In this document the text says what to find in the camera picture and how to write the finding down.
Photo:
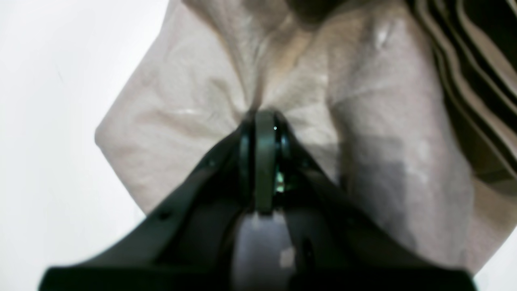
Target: white background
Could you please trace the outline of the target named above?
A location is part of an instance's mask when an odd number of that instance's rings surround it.
[[[0,1],[0,291],[36,290],[144,215],[94,143],[167,0]],[[517,232],[476,276],[517,290]]]

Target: beige fabric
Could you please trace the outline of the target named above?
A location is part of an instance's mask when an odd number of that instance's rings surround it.
[[[171,1],[96,133],[145,211],[250,108],[282,111],[329,177],[401,244],[465,263],[469,167],[402,0],[350,0],[317,25],[283,1]]]
[[[492,257],[517,225],[517,190],[512,181],[495,185],[475,181],[476,199],[469,226],[467,266],[473,273]]]

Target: black plastic object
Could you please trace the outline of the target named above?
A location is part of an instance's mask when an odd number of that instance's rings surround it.
[[[255,116],[255,209],[271,212],[276,178],[276,127],[273,112]]]
[[[255,123],[264,117],[273,128]],[[269,163],[256,164],[263,137],[269,139],[264,148],[274,151],[269,169]],[[284,180],[282,190],[272,189],[268,209],[285,213],[297,250],[297,273],[287,289],[475,290],[464,271],[432,266],[374,225],[329,181],[277,112],[250,112],[126,238],[82,264],[49,269],[40,290],[232,289],[235,234],[241,218],[262,207],[253,197],[258,169],[273,185],[278,173]]]

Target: crumpled cloth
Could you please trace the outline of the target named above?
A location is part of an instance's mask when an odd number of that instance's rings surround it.
[[[404,1],[350,0],[312,23],[278,0],[171,0],[96,142],[148,213],[250,108],[282,111],[331,180],[399,243],[465,264],[470,169]]]
[[[411,3],[433,44],[460,147],[482,181],[475,181],[467,239],[467,266],[474,273],[517,225],[517,73],[510,49],[517,34],[508,25],[517,15],[504,0]]]

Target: white wall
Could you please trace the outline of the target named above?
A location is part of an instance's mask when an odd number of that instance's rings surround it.
[[[35,290],[143,214],[94,130],[158,34],[167,0],[0,1],[0,290]],[[517,290],[517,232],[476,276]]]

